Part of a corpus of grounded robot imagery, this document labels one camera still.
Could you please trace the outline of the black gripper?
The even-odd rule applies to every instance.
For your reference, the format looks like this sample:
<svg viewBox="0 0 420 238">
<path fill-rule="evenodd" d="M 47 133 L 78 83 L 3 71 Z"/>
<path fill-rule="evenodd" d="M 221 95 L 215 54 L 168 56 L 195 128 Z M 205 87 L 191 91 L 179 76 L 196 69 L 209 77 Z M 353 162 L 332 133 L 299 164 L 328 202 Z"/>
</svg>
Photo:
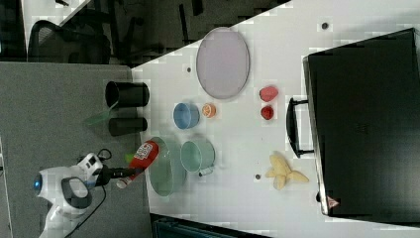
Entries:
<svg viewBox="0 0 420 238">
<path fill-rule="evenodd" d="M 120 178 L 130 178 L 134 179 L 140 175 L 144 170 L 136 168 L 115 168 L 109 169 L 106 165 L 103 166 L 101 172 L 99 173 L 96 186 L 106 185 L 110 179 L 120 179 Z"/>
</svg>

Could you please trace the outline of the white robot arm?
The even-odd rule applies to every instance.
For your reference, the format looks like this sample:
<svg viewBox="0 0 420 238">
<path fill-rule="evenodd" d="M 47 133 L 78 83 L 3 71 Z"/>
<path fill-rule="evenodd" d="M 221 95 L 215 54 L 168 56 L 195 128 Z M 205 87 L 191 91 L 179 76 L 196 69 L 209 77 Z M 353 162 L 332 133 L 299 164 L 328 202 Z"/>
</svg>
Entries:
<svg viewBox="0 0 420 238">
<path fill-rule="evenodd" d="M 103 164 L 105 158 L 87 154 L 71 167 L 54 167 L 38 172 L 34 181 L 37 197 L 49 205 L 40 238 L 67 238 L 88 219 L 92 204 L 91 189 L 104 186 L 111 179 L 139 175 L 143 169 L 114 168 Z"/>
</svg>

